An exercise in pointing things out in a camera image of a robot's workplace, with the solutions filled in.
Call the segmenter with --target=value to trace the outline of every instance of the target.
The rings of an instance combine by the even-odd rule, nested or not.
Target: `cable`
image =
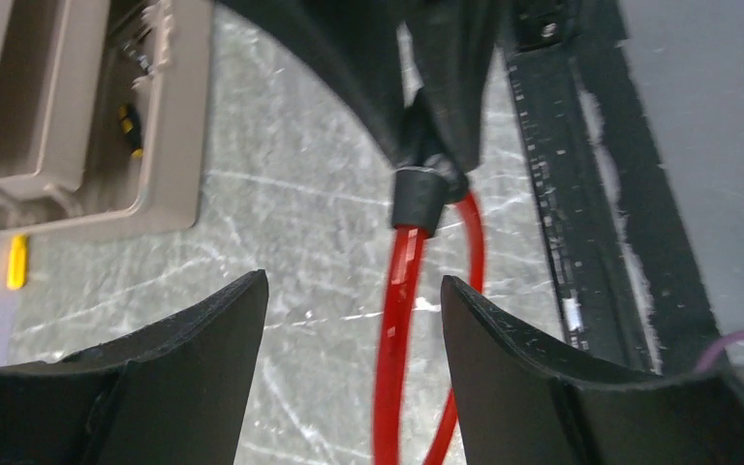
[[[469,239],[470,284],[475,290],[482,292],[485,240],[478,203],[470,192],[455,206],[463,218]],[[403,398],[409,326],[418,288],[420,262],[428,236],[427,231],[415,227],[395,229],[381,324],[381,344],[378,348],[375,407],[372,413],[372,449],[376,465],[397,465],[399,460],[400,407]],[[424,464],[443,463],[456,424],[457,407],[450,390],[438,432]]]
[[[717,361],[720,355],[722,355],[723,352],[726,350],[726,347],[741,341],[744,341],[744,330],[727,334],[714,341],[710,346],[708,346],[705,351],[703,351],[702,355],[697,361],[697,366],[695,366],[695,373],[702,373],[704,371],[710,370],[711,367],[714,366],[714,363]]]

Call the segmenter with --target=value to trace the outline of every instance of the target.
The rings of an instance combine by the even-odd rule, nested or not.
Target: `red tube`
[[[455,206],[463,218],[469,238],[470,284],[478,292],[482,292],[485,253],[478,203],[470,193]],[[381,344],[378,349],[375,408],[372,413],[372,449],[376,465],[399,463],[400,407],[409,326],[418,288],[420,260],[427,237],[426,231],[417,228],[398,228],[395,232],[381,324]],[[443,463],[456,424],[457,408],[450,390],[438,433],[424,462],[426,465]]]

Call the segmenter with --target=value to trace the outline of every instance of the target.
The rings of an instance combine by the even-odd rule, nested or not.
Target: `marble surface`
[[[248,270],[270,302],[235,463],[366,464],[391,231],[391,172],[346,108],[286,50],[215,19],[201,216],[189,231],[107,243],[33,238],[10,362],[57,360],[160,320]],[[560,336],[543,240],[501,66],[483,165],[485,293]],[[465,275],[453,211],[426,255],[408,367],[403,463],[421,463],[449,388],[444,274]],[[459,439],[446,463],[463,463]]]

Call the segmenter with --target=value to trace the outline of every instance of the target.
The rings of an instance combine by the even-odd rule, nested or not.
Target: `scratched surface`
[[[265,34],[219,9],[215,39],[198,224],[101,244],[34,238],[10,362],[57,360],[265,268],[271,297],[235,463],[369,463],[390,171],[342,104]],[[501,69],[491,81],[473,176],[489,242],[486,294],[559,335]],[[449,388],[439,285],[466,274],[465,247],[450,211],[418,293],[403,463],[422,462]],[[446,463],[463,463],[455,441]]]

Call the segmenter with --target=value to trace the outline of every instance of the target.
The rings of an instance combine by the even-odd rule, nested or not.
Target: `screwdriver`
[[[143,156],[142,129],[136,106],[127,103],[118,107],[118,123],[121,125],[124,138],[133,150],[132,157],[141,158]]]

